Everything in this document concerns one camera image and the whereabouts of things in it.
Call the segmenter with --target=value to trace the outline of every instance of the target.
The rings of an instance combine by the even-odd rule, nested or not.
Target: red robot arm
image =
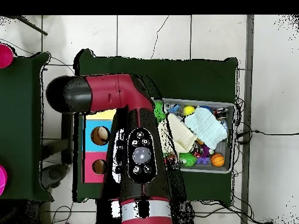
[[[46,97],[50,106],[61,113],[126,109],[121,120],[124,139],[114,147],[122,151],[119,162],[121,224],[172,224],[153,102],[141,78],[128,74],[62,76],[48,85]],[[112,164],[108,163],[108,167],[106,191],[110,190],[109,181],[116,183],[113,181],[116,171]],[[106,200],[113,199],[107,196],[109,193],[105,195]]]

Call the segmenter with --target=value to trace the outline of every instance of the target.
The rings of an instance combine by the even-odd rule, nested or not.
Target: robot control buttons
[[[136,147],[138,145],[138,141],[137,140],[133,140],[132,141],[132,145]]]
[[[151,151],[146,147],[138,147],[133,152],[133,160],[136,164],[146,164],[151,160]]]
[[[152,172],[152,168],[149,166],[149,165],[145,165],[143,167],[143,170],[146,172],[146,173],[151,173]]]
[[[142,140],[142,144],[143,144],[143,145],[149,145],[150,143],[148,142],[148,140],[143,139],[143,140]]]
[[[143,132],[140,131],[137,133],[137,138],[140,139],[140,138],[143,138],[143,136],[144,136]]]
[[[140,174],[140,173],[141,173],[141,168],[140,168],[140,166],[135,166],[135,167],[133,168],[133,173],[135,173],[135,174]]]
[[[157,175],[152,134],[143,127],[133,129],[127,145],[126,170],[129,178],[138,184],[151,182]]]

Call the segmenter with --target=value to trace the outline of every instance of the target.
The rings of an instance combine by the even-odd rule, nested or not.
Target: green table
[[[39,180],[41,151],[41,69],[47,52],[16,57],[0,69],[0,164],[8,172],[2,199],[51,201]]]
[[[122,57],[94,57],[90,50],[82,50],[75,58],[76,75],[137,74],[141,75],[151,97],[201,100],[208,102],[235,102],[235,80],[238,61],[193,59],[191,61],[144,60]],[[78,116],[79,130],[83,129]],[[82,131],[78,131],[82,143]],[[99,198],[102,184],[82,183],[82,145],[78,145],[77,199]],[[231,173],[183,172],[187,200],[222,200],[231,202]]]

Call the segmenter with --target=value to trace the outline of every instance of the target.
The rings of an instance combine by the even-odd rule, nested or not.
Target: round button
[[[138,147],[133,152],[133,160],[137,164],[146,164],[151,159],[151,151],[145,147]]]
[[[143,136],[144,136],[143,132],[140,131],[137,133],[137,138],[143,138]]]
[[[141,168],[140,168],[139,166],[135,166],[135,167],[133,168],[133,173],[135,173],[135,174],[140,174],[140,173],[141,173]]]
[[[152,168],[149,165],[145,165],[143,169],[146,173],[151,173],[152,172]]]
[[[137,141],[137,140],[133,140],[133,141],[132,141],[132,145],[133,145],[133,146],[137,146],[137,145],[138,145],[138,141]]]
[[[116,166],[115,173],[120,174],[121,173],[121,166]]]
[[[143,144],[143,145],[149,145],[150,143],[148,142],[148,140],[143,139],[143,140],[142,140],[142,144]]]

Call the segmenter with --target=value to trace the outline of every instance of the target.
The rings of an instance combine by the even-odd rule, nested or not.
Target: orange basketball ball
[[[212,165],[215,167],[221,167],[224,164],[224,157],[221,154],[215,154],[211,157]]]

